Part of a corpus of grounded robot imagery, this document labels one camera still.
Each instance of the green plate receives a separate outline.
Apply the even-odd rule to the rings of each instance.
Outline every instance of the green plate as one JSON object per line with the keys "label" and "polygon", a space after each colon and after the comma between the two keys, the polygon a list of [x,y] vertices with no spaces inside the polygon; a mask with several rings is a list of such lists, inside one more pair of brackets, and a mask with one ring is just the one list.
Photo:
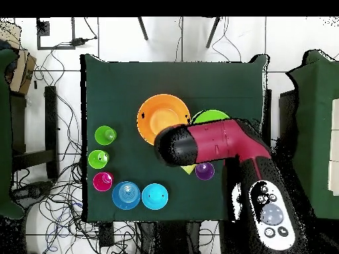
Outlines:
{"label": "green plate", "polygon": [[219,110],[215,109],[203,110],[194,115],[191,124],[199,124],[202,122],[224,120],[229,118],[230,118],[229,115]]}

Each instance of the button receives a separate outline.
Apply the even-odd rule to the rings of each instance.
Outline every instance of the button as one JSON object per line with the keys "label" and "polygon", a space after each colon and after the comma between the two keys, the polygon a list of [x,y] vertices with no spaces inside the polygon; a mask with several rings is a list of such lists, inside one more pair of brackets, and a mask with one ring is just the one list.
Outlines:
{"label": "button", "polygon": [[266,186],[266,185],[264,185],[264,186],[261,186],[261,188],[260,188],[260,190],[261,190],[261,192],[262,193],[267,193],[268,192],[268,187]]}
{"label": "button", "polygon": [[260,216],[263,223],[271,226],[279,225],[283,221],[283,212],[280,207],[269,203],[262,208]]}
{"label": "button", "polygon": [[267,197],[265,196],[259,196],[257,201],[260,203],[260,204],[264,204],[266,201],[267,201]]}
{"label": "button", "polygon": [[265,229],[265,236],[266,237],[274,237],[275,236],[275,232],[272,228],[266,228]]}
{"label": "button", "polygon": [[277,197],[274,194],[270,194],[268,198],[271,202],[275,202],[277,200]]}
{"label": "button", "polygon": [[286,229],[285,227],[282,227],[282,226],[280,226],[280,227],[278,228],[278,233],[279,233],[279,235],[280,235],[281,237],[287,237],[288,234],[289,234],[289,232],[287,231],[287,229]]}

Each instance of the cardboard box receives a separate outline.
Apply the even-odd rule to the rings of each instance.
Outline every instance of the cardboard box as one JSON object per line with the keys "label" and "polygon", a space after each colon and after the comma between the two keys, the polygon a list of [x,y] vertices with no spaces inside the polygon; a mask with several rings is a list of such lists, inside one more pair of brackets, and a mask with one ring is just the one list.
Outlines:
{"label": "cardboard box", "polygon": [[26,95],[35,69],[36,58],[32,57],[27,50],[19,51],[18,66],[14,70],[11,81],[11,90]]}
{"label": "cardboard box", "polygon": [[14,23],[0,21],[0,39],[7,41],[12,47],[20,49],[21,28]]}
{"label": "cardboard box", "polygon": [[14,23],[0,21],[0,39],[7,41],[14,52],[19,55],[17,68],[13,76],[9,77],[12,91],[27,94],[35,69],[36,58],[32,57],[27,50],[23,50],[20,44],[21,28]]}

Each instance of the orange plate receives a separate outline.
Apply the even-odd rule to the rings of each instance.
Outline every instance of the orange plate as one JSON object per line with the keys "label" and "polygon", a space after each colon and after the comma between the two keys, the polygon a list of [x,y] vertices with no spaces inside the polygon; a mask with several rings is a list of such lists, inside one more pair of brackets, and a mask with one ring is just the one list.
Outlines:
{"label": "orange plate", "polygon": [[140,135],[154,145],[159,132],[168,126],[188,124],[191,117],[185,103],[167,94],[154,95],[145,101],[136,117],[136,126]]}

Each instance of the blue cup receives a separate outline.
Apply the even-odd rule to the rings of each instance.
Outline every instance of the blue cup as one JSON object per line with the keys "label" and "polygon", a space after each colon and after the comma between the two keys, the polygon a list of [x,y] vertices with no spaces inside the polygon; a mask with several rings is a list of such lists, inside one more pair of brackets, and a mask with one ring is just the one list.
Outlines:
{"label": "blue cup", "polygon": [[142,191],[141,197],[145,207],[151,210],[159,210],[167,204],[168,191],[161,184],[152,183]]}
{"label": "blue cup", "polygon": [[122,210],[131,210],[140,202],[140,190],[133,182],[120,182],[112,193],[113,203]]}

